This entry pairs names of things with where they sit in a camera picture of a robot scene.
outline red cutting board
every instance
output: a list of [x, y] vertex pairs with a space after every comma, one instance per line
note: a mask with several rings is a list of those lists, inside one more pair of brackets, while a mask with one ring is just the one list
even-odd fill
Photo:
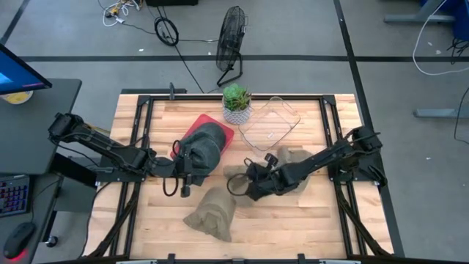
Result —
[[[226, 144], [225, 144], [225, 147], [222, 149], [222, 151], [220, 153], [220, 155], [222, 155], [225, 152], [225, 150], [228, 148], [228, 146], [232, 143], [233, 136], [235, 135], [235, 132], [231, 128], [225, 126], [224, 124], [220, 123], [217, 120], [214, 120], [212, 117], [209, 117], [206, 114], [201, 114], [197, 118], [197, 120], [192, 124], [192, 126], [189, 128], [189, 130], [187, 132], [185, 132], [185, 135], [183, 136], [182, 139], [185, 139], [186, 137], [191, 135], [197, 128], [199, 128], [199, 126], [201, 126], [202, 124], [205, 124], [206, 122], [214, 122], [215, 124], [219, 125], [221, 127], [221, 129], [223, 129], [223, 132], [225, 133]], [[176, 150], [176, 152], [178, 152], [179, 151], [179, 146], [176, 146], [175, 150]], [[175, 157], [175, 154], [171, 151], [171, 158], [174, 158], [174, 157]]]

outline yellow object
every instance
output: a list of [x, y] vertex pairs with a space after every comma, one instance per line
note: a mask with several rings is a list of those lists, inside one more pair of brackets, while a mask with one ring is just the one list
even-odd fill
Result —
[[28, 92], [16, 92], [8, 95], [0, 95], [8, 103], [12, 104], [20, 104], [26, 102], [29, 98], [31, 98], [33, 91]]

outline fan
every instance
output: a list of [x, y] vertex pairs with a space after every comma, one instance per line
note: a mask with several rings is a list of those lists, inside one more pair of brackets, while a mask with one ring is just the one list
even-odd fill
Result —
[[[223, 25], [220, 30], [220, 38], [218, 39], [217, 47], [217, 67], [224, 71], [224, 74], [217, 81], [217, 85], [222, 85], [234, 81], [241, 77], [243, 74], [243, 57], [241, 56], [240, 49], [243, 37], [245, 34], [245, 16], [244, 11], [236, 6], [230, 7], [226, 12]], [[236, 60], [240, 60], [240, 73], [226, 81], [223, 81], [225, 75], [230, 71], [234, 70]]]

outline potted plant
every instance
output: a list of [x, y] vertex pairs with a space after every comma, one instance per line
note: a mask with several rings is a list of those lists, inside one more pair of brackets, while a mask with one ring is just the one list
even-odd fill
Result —
[[251, 94], [245, 87], [231, 84], [224, 88], [223, 115], [226, 121], [234, 125], [248, 121], [251, 115]]

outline tan fabric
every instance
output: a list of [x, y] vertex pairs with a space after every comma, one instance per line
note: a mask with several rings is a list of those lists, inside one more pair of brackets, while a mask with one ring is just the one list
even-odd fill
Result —
[[211, 188], [202, 198], [195, 212], [183, 219], [190, 228], [231, 242], [229, 227], [235, 215], [236, 202], [222, 187]]

